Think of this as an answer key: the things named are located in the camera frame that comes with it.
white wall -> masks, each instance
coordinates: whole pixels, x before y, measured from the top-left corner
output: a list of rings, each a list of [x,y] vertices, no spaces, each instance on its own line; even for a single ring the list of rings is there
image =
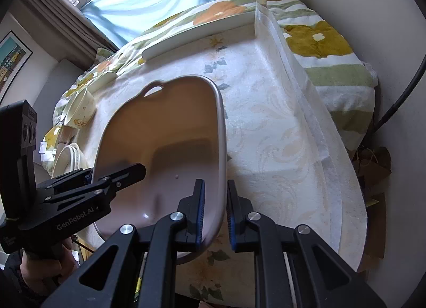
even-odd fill
[[[414,0],[301,0],[379,74],[382,115],[426,53],[426,20]],[[426,78],[376,136],[388,148],[386,254],[369,284],[389,308],[401,307],[426,270]]]
[[[0,40],[10,31],[33,52],[22,69],[15,76],[1,105],[7,105],[19,100],[26,99],[31,105],[34,104],[38,94],[47,81],[49,73],[58,63],[52,56],[44,51],[31,36],[22,28],[15,18],[7,13],[0,23]]]

floral bedspread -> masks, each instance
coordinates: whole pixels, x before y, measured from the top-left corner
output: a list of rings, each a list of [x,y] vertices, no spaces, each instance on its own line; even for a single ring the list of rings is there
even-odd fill
[[[207,22],[254,12],[256,1],[215,0],[156,24],[80,76],[59,100],[53,124],[58,124],[74,92],[84,88],[91,80],[102,78],[108,71],[120,76],[143,64],[142,51],[150,44]],[[350,151],[356,149],[374,110],[373,78],[342,35],[302,2],[266,0],[266,7],[274,14],[291,51],[316,87],[346,148]],[[108,56],[108,51],[101,49],[99,56]],[[210,69],[214,66],[206,67],[206,72]]]
[[[244,12],[254,12],[256,1],[216,0],[209,2],[160,22],[122,47],[116,54],[110,56],[106,50],[99,51],[102,62],[80,76],[59,100],[53,115],[54,125],[60,123],[60,115],[73,93],[84,88],[94,79],[102,79],[102,76],[108,71],[115,72],[118,79],[124,74],[127,77],[136,75],[138,68],[145,64],[142,51],[147,46],[207,22]],[[295,58],[305,69],[330,112],[344,145],[349,150],[356,149],[367,130],[374,109],[373,78],[353,53],[347,41],[302,2],[298,0],[264,1],[266,2],[263,3],[266,3],[266,7],[277,20]],[[227,65],[224,52],[228,46],[226,41],[222,41],[216,36],[209,40],[214,48],[214,54],[211,62],[204,65],[203,73],[211,77],[212,74]],[[231,83],[221,79],[213,80],[225,95],[226,110],[226,91],[231,89]],[[229,153],[228,160],[232,162],[232,153]],[[344,237],[353,237],[353,234],[342,235],[341,244],[342,242],[350,243],[351,240],[344,239]],[[221,273],[226,273],[230,268],[236,269],[235,277],[238,277],[240,284],[238,287],[244,287],[254,292],[252,276],[247,276],[246,272],[241,271],[240,273],[237,270],[241,268],[239,263],[248,262],[253,263],[253,254],[234,254],[231,251],[226,224],[224,224],[210,248],[191,262],[191,268],[197,270],[190,273],[191,278],[187,278],[186,282],[191,284],[185,287],[185,291],[181,293],[214,303],[229,304],[230,301],[225,296],[231,297],[236,293],[232,292],[229,287],[226,289],[222,287]],[[184,266],[178,267],[177,275],[179,275],[179,271],[185,271]]]

green stripe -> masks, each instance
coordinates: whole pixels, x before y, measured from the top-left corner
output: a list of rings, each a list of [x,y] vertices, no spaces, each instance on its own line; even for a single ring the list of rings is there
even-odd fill
[[[283,3],[283,4],[267,4],[268,9],[274,13],[274,14],[279,14],[280,10],[286,10],[287,8],[296,5],[296,4],[303,4],[300,1],[294,0],[291,2],[287,2],[287,3]]]
[[[360,110],[330,111],[331,118],[338,130],[351,130],[365,134],[373,117],[372,112]]]
[[[200,13],[196,13],[196,14],[192,14],[189,15],[188,17],[184,18],[183,20],[179,21],[177,24],[174,24],[172,27],[168,28],[167,30],[161,32],[160,34],[147,39],[147,40],[142,40],[140,42],[134,43],[132,44],[132,46],[136,49],[136,50],[140,50],[143,49],[144,47],[148,46],[150,43],[152,43],[153,41],[156,41],[157,39],[161,38],[161,37],[165,37],[167,35],[167,33],[169,33],[171,30],[185,25],[185,24],[189,24],[190,22],[194,21],[195,18],[199,15]]]
[[[305,70],[315,86],[373,87],[373,78],[361,64],[338,64]]]
[[[186,10],[184,10],[183,12],[180,12],[180,13],[178,14],[178,16],[176,16],[175,18],[171,19],[171,21],[176,20],[176,19],[178,19],[178,18],[181,18],[182,16],[185,16],[185,15],[186,15],[186,14],[188,14],[188,13],[189,13],[192,9],[194,9],[194,8],[196,8],[196,7],[198,7],[198,6],[195,6],[195,7],[192,7],[192,8],[186,9]],[[154,32],[154,31],[156,31],[156,30],[159,30],[160,28],[164,27],[165,25],[167,25],[167,24],[169,24],[169,23],[170,23],[170,21],[167,21],[167,22],[165,22],[165,23],[163,23],[163,24],[161,24],[161,25],[159,25],[159,26],[158,26],[158,24],[156,24],[156,25],[154,25],[153,27],[148,28],[147,30],[143,31],[143,32],[140,34],[140,37],[142,37],[143,35],[146,35],[146,34],[148,34],[148,33]]]
[[[245,4],[254,3],[257,0],[224,0],[224,1],[231,1],[232,3],[234,3],[237,6],[243,6]]]
[[[312,16],[318,15],[316,12],[310,9],[297,9],[293,12],[283,11],[280,14],[274,14],[274,17],[277,21],[287,19],[287,18],[299,18],[300,16]]]

human hand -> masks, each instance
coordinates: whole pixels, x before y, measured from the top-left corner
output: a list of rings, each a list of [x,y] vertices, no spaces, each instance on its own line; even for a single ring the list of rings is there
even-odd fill
[[[30,259],[23,253],[21,263],[21,275],[25,284],[42,296],[48,296],[49,290],[43,283],[43,279],[53,278],[58,275],[58,283],[61,284],[76,269],[74,257],[71,252],[71,238],[62,242],[63,256],[59,260],[54,259]]]

white ceramic bowl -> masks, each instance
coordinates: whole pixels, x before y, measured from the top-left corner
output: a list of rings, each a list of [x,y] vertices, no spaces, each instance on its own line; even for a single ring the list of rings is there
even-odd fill
[[[84,157],[84,154],[80,150],[80,147],[78,146],[78,144],[73,142],[69,146],[75,150],[74,170],[87,169],[86,158]]]
[[[96,110],[93,95],[87,88],[83,88],[77,92],[75,98],[70,100],[69,103],[71,105],[65,115],[65,125],[76,129],[83,128],[90,121]]]
[[[71,96],[70,100],[68,101],[68,104],[67,104],[67,105],[65,105],[65,108],[63,109],[62,114],[61,114],[61,116],[60,116],[60,121],[61,121],[61,122],[63,122],[63,120],[65,119],[65,116],[67,116],[67,113],[68,113],[68,111],[69,111],[69,108],[70,108],[70,107],[71,107],[71,105],[73,104],[74,99],[76,98],[77,94],[78,94],[78,93],[74,93],[74,94]]]
[[[53,167],[52,178],[73,171],[75,165],[75,149],[71,146],[65,146],[56,158]]]
[[[117,78],[117,74],[114,72],[106,72],[105,74],[94,79],[89,86],[87,86],[87,90],[90,93],[94,93],[97,90],[105,87],[110,82],[114,81]]]

